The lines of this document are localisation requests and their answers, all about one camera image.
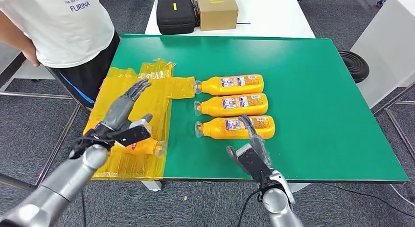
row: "black shorts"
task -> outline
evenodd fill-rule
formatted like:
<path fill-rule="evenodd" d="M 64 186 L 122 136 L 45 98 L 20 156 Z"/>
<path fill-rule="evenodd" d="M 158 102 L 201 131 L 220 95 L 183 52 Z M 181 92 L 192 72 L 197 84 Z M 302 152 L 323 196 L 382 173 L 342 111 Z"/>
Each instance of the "black shorts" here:
<path fill-rule="evenodd" d="M 115 32 L 110 45 L 87 63 L 70 68 L 46 68 L 62 82 L 75 100 L 88 108 L 93 108 L 118 44 L 119 36 Z"/>

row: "cardboard box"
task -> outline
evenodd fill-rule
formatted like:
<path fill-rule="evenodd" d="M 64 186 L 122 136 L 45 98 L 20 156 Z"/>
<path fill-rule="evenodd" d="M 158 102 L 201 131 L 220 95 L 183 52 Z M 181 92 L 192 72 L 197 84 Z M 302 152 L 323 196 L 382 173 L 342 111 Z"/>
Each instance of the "cardboard box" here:
<path fill-rule="evenodd" d="M 200 30 L 235 29 L 238 6 L 235 0 L 197 0 Z"/>

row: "green table mat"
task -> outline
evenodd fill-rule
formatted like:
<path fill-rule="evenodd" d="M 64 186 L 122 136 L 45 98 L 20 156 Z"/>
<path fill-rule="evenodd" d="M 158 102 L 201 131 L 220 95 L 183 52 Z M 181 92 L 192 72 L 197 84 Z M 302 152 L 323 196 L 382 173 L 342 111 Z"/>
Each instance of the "green table mat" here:
<path fill-rule="evenodd" d="M 138 71 L 156 58 L 198 80 L 262 74 L 277 128 L 266 146 L 289 181 L 408 180 L 329 39 L 124 35 L 112 66 Z M 193 102 L 209 98 L 173 100 L 165 178 L 250 178 L 226 153 L 247 140 L 195 137 L 195 122 L 212 117 L 195 116 Z"/>

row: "person's arm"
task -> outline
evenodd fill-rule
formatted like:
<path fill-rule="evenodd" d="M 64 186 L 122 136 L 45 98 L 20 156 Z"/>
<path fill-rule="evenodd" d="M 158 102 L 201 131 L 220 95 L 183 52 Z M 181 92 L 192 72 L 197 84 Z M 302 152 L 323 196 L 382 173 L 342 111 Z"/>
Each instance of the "person's arm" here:
<path fill-rule="evenodd" d="M 35 45 L 33 45 L 32 41 L 1 11 L 0 24 L 0 42 L 19 49 L 34 66 L 39 66 L 40 63 L 36 57 Z"/>

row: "plastic bottle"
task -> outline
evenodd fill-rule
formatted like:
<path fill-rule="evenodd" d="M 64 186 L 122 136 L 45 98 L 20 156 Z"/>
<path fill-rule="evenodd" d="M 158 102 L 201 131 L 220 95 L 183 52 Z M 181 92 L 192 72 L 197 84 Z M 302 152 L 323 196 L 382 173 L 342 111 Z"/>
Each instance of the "plastic bottle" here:
<path fill-rule="evenodd" d="M 166 141 L 157 141 L 152 138 L 148 138 L 127 147 L 120 148 L 123 152 L 132 155 L 155 155 L 161 158 L 167 149 Z"/>
<path fill-rule="evenodd" d="M 267 96 L 263 93 L 234 96 L 216 96 L 207 101 L 194 103 L 195 114 L 209 114 L 213 117 L 261 115 L 268 110 Z"/>
<path fill-rule="evenodd" d="M 270 139 L 275 133 L 275 123 L 271 116 L 249 116 L 256 133 L 264 139 Z M 210 122 L 196 122 L 196 137 L 210 136 L 214 139 L 249 139 L 248 131 L 237 117 L 214 118 Z"/>
<path fill-rule="evenodd" d="M 262 93 L 264 79 L 260 74 L 229 77 L 212 77 L 206 81 L 195 81 L 195 92 L 214 96 Z"/>

